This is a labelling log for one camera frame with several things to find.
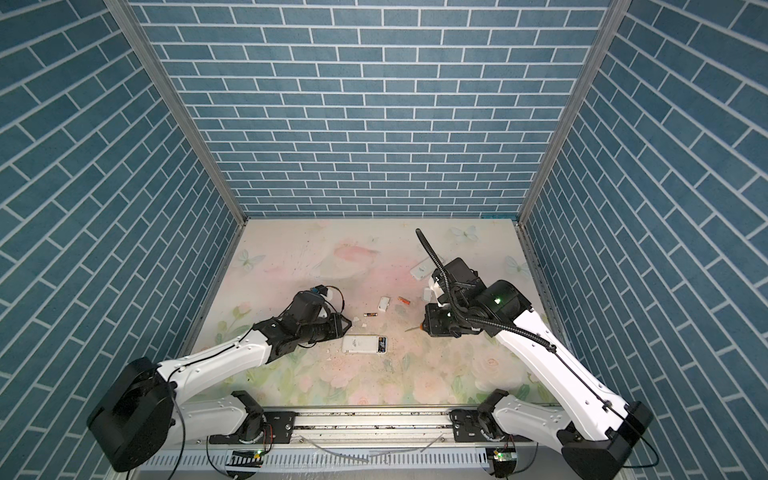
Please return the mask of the white remote control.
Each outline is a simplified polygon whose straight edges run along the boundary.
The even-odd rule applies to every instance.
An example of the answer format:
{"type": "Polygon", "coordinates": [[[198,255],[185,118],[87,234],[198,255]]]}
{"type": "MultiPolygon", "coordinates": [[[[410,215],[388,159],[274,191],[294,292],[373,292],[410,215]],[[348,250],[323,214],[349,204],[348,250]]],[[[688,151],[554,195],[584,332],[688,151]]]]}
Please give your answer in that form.
{"type": "Polygon", "coordinates": [[[430,258],[427,258],[414,266],[410,270],[410,274],[414,279],[421,281],[430,277],[435,269],[435,263],[430,258]]]}
{"type": "Polygon", "coordinates": [[[387,338],[380,335],[346,335],[341,350],[345,354],[385,354],[387,338]]]}

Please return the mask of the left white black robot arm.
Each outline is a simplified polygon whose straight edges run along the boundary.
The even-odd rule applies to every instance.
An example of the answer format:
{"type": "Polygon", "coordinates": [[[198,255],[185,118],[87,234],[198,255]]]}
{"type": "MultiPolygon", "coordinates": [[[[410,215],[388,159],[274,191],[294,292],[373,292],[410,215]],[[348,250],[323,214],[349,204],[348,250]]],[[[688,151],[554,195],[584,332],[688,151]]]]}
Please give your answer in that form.
{"type": "Polygon", "coordinates": [[[253,324],[242,336],[197,354],[154,363],[141,357],[126,365],[87,419],[109,464],[129,472],[164,446],[197,434],[230,435],[256,418],[253,401],[210,410],[182,408],[190,398],[244,370],[271,363],[296,347],[342,338],[352,321],[340,313],[308,323],[289,316],[253,324]]]}

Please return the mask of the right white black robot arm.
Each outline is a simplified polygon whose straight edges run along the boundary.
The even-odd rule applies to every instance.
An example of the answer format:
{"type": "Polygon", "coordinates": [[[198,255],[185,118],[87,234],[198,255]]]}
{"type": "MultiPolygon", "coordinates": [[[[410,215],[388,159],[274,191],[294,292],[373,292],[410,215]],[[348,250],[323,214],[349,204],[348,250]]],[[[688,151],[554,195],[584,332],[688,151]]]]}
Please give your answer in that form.
{"type": "Polygon", "coordinates": [[[430,288],[436,300],[425,308],[425,332],[437,337],[487,333],[557,402],[545,407],[496,389],[476,409],[451,412],[456,441],[505,442],[522,436],[559,451],[582,479],[613,479],[626,467],[653,420],[647,406],[624,400],[592,375],[511,283],[476,281],[448,288],[431,280],[430,288]]]}

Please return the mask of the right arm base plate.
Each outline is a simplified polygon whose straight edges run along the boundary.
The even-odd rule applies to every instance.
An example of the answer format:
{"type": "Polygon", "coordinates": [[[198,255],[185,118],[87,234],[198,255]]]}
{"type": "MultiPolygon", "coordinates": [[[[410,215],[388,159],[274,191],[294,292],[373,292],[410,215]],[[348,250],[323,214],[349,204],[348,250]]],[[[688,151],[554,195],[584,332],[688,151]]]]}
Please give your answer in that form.
{"type": "Polygon", "coordinates": [[[515,423],[518,417],[496,409],[494,412],[478,408],[452,409],[448,413],[453,439],[456,443],[530,441],[532,437],[515,423]]]}

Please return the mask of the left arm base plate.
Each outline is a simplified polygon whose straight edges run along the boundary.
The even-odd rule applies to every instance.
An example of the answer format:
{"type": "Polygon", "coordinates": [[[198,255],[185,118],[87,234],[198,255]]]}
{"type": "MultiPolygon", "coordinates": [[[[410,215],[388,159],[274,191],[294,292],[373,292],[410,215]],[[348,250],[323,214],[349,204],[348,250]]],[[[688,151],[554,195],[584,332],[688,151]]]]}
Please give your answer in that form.
{"type": "Polygon", "coordinates": [[[208,442],[214,445],[272,445],[289,444],[293,435],[297,413],[293,411],[266,411],[260,416],[249,416],[244,424],[229,435],[212,435],[208,442]]]}

